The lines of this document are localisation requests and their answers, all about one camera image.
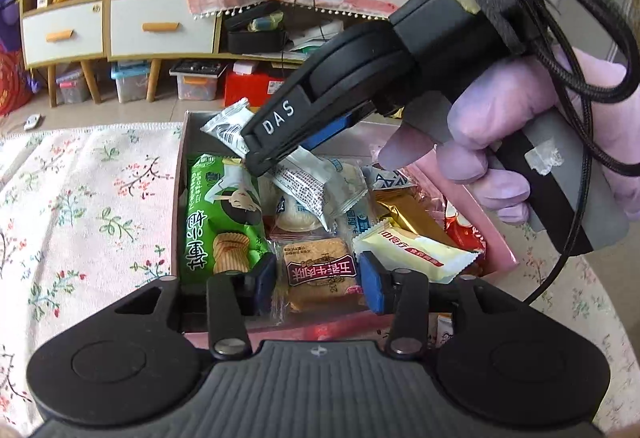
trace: floor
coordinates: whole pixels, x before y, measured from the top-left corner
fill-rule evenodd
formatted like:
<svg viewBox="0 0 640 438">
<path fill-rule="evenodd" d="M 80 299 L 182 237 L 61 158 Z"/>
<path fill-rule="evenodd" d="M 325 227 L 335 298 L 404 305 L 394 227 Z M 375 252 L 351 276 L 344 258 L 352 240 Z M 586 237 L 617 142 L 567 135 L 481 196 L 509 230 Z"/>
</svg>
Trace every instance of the floor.
<svg viewBox="0 0 640 438">
<path fill-rule="evenodd" d="M 68 127 L 86 127 L 90 125 L 106 125 L 111 123 L 133 122 L 181 122 L 188 109 L 192 111 L 218 111 L 223 108 L 222 100 L 184 101 L 178 100 L 175 83 L 161 82 L 158 85 L 156 101 L 146 100 L 128 103 L 118 102 L 117 94 L 110 85 L 100 90 L 103 102 L 100 105 L 93 101 L 79 104 L 61 104 L 49 107 L 49 97 L 41 92 L 26 106 L 11 113 L 4 122 L 0 119 L 0 134 L 22 132 L 22 125 L 30 114 L 40 113 L 43 120 L 39 129 L 64 129 Z"/>
<path fill-rule="evenodd" d="M 161 81 L 157 100 L 121 104 L 108 81 L 101 89 L 103 103 L 93 101 L 49 108 L 49 98 L 40 93 L 27 106 L 0 119 L 0 135 L 22 132 L 25 119 L 34 113 L 44 116 L 39 129 L 64 129 L 110 123 L 181 122 L 187 110 L 219 111 L 222 100 L 182 101 L 177 99 L 175 82 Z M 631 226 L 629 234 L 615 246 L 593 252 L 588 260 L 600 277 L 628 331 L 636 350 L 640 350 L 640 223 Z"/>
</svg>

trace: white tape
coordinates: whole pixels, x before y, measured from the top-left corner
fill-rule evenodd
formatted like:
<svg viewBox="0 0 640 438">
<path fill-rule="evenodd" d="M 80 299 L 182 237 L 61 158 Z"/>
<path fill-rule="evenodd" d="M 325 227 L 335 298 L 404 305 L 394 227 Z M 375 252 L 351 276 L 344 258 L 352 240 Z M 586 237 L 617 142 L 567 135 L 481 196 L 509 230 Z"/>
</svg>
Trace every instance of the white tape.
<svg viewBox="0 0 640 438">
<path fill-rule="evenodd" d="M 564 163 L 553 138 L 533 147 L 524 155 L 524 159 L 531 169 L 542 176 L 548 175 L 552 167 L 559 167 Z"/>
</svg>

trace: gloved hand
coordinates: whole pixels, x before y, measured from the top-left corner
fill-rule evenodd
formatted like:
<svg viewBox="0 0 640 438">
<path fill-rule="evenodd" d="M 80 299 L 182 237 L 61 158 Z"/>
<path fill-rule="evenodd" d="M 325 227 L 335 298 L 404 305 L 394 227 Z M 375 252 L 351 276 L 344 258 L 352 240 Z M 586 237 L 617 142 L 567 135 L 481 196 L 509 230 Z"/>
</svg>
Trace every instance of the gloved hand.
<svg viewBox="0 0 640 438">
<path fill-rule="evenodd" d="M 587 82 L 618 85 L 625 68 L 575 50 Z M 529 217 L 529 183 L 520 174 L 488 169 L 486 147 L 518 131 L 527 121 L 558 104 L 545 68 L 533 57 L 498 62 L 485 71 L 453 104 L 447 123 L 453 137 L 436 148 L 442 174 L 468 184 L 485 208 L 497 211 L 505 223 L 523 223 Z M 579 100 L 574 100 L 579 107 Z M 617 104 L 593 103 L 594 140 L 624 163 L 640 161 L 640 93 Z M 433 141 L 408 125 L 401 125 L 380 151 L 386 169 L 403 167 L 426 154 Z M 616 201 L 630 220 L 640 219 L 640 178 L 620 176 L 604 169 Z"/>
</svg>

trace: cabinet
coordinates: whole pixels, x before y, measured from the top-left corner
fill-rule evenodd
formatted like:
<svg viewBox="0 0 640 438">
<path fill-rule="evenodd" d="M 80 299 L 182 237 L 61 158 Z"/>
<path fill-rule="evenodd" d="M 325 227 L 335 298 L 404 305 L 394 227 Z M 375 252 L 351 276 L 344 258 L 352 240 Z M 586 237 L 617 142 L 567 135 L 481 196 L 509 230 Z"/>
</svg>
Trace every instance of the cabinet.
<svg viewBox="0 0 640 438">
<path fill-rule="evenodd" d="M 162 59 L 281 57 L 221 51 L 222 18 L 194 20 L 187 0 L 68 0 L 36 8 L 20 0 L 22 45 L 27 68 L 46 67 L 50 105 L 56 106 L 55 64 L 80 62 L 96 103 L 100 92 L 92 61 L 151 59 L 147 100 L 153 101 Z M 300 63 L 299 60 L 284 62 Z"/>
</svg>

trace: metal screw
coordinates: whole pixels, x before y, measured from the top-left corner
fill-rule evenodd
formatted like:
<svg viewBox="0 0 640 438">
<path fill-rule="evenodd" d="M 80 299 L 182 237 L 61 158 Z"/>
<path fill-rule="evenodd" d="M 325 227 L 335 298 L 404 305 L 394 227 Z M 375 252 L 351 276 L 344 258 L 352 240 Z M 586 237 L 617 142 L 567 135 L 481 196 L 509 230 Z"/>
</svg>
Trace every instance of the metal screw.
<svg viewBox="0 0 640 438">
<path fill-rule="evenodd" d="M 422 349 L 422 343 L 411 337 L 400 337 L 391 342 L 391 350 L 398 355 L 413 355 Z"/>
<path fill-rule="evenodd" d="M 244 354 L 247 349 L 247 344 L 241 339 L 222 339 L 213 345 L 213 349 L 220 355 L 233 357 Z"/>
</svg>

